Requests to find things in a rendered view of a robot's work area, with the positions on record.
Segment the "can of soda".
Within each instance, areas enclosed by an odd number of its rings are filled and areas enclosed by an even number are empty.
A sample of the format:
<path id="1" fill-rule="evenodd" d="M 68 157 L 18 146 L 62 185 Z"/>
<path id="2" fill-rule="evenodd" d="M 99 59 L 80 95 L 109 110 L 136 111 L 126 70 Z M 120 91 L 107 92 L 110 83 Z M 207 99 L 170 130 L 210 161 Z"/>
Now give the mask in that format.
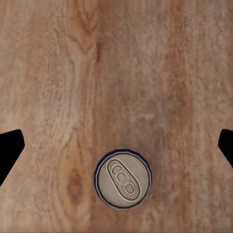
<path id="1" fill-rule="evenodd" d="M 149 195 L 152 172 L 139 153 L 116 149 L 98 162 L 94 186 L 106 205 L 118 210 L 131 210 Z"/>

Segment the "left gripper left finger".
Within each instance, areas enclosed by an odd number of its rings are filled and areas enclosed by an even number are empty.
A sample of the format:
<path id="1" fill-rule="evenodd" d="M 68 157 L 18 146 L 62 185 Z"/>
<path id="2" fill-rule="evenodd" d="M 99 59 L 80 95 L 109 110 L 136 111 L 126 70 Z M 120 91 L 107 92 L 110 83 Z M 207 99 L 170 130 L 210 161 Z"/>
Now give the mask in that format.
<path id="1" fill-rule="evenodd" d="M 21 130 L 0 134 L 0 186 L 25 148 Z"/>

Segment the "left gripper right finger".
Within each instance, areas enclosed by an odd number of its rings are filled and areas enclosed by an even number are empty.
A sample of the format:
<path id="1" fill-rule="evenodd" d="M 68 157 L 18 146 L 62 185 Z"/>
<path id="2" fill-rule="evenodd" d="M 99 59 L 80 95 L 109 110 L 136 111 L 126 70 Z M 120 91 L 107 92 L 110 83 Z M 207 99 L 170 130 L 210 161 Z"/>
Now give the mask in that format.
<path id="1" fill-rule="evenodd" d="M 233 167 L 233 131 L 223 129 L 219 136 L 218 146 Z"/>

